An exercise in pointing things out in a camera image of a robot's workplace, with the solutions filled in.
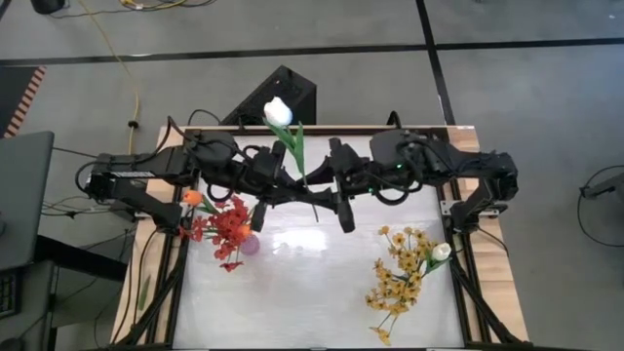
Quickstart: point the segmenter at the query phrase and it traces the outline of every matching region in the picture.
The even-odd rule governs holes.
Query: white table surface
[[[369,136],[342,136],[360,156],[371,156]],[[237,137],[248,144],[270,146],[272,136]],[[308,136],[306,172],[329,153],[327,136]],[[284,166],[298,178],[294,159]],[[326,186],[313,186],[321,190]],[[206,183],[199,184],[206,190]],[[394,190],[384,192],[396,198]],[[248,206],[251,196],[241,196]],[[423,229],[432,240],[444,241],[435,189],[425,186],[396,207],[362,195],[351,202],[356,230],[344,234],[332,212],[290,203],[267,210],[260,251],[242,255],[245,265],[231,273],[218,266],[210,241],[191,242],[175,328],[175,348],[371,348],[383,347],[369,327],[384,311],[366,306],[364,296],[376,286],[372,266],[381,257],[387,266],[388,243],[380,226]],[[418,304],[397,321],[393,347],[460,347],[461,330],[448,267],[427,276]]]

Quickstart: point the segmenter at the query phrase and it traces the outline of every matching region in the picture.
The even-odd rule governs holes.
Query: black stand
[[[118,260],[74,248],[39,235],[35,245],[35,262],[49,259],[55,264],[96,277],[123,282],[128,265]]]

